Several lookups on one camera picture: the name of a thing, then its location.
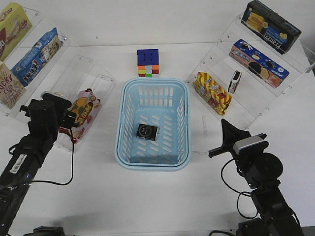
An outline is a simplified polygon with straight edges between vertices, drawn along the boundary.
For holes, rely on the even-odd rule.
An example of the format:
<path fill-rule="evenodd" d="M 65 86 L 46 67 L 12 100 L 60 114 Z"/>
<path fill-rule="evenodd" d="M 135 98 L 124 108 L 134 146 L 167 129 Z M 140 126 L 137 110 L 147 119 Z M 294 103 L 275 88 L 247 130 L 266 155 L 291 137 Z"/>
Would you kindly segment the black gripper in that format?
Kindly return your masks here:
<path fill-rule="evenodd" d="M 221 127 L 222 127 L 222 146 L 210 150 L 208 152 L 208 155 L 210 158 L 226 153 L 226 152 L 231 152 L 231 151 L 234 152 L 233 145 L 237 141 L 245 139 L 245 138 L 249 138 L 251 136 L 249 131 L 240 130 L 225 119 L 221 120 Z M 257 136 L 260 136 L 261 138 L 265 140 L 265 138 L 267 137 L 267 134 L 261 133 L 261 134 L 258 134 Z"/>
<path fill-rule="evenodd" d="M 72 103 L 69 100 L 52 92 L 44 92 L 41 97 L 43 100 L 53 102 L 59 127 L 77 127 L 76 114 L 69 110 L 72 106 Z"/>

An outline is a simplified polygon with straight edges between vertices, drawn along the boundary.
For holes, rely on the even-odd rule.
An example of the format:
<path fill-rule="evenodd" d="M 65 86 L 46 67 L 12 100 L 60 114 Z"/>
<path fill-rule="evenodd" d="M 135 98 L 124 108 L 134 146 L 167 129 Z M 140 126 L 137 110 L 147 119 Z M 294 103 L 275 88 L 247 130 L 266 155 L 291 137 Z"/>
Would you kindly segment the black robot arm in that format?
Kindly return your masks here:
<path fill-rule="evenodd" d="M 72 103 L 53 93 L 32 99 L 20 110 L 30 118 L 29 133 L 10 148 L 11 159 L 0 176 L 0 234 L 7 235 L 37 171 L 57 140 L 59 129 L 76 126 Z"/>
<path fill-rule="evenodd" d="M 280 189 L 279 177 L 283 165 L 278 157 L 265 152 L 269 143 L 266 134 L 252 136 L 221 120 L 222 145 L 209 151 L 209 157 L 229 152 L 237 172 L 252 191 L 249 193 L 258 217 L 247 217 L 239 223 L 238 236 L 301 236 L 303 235 L 295 212 L 286 203 Z"/>

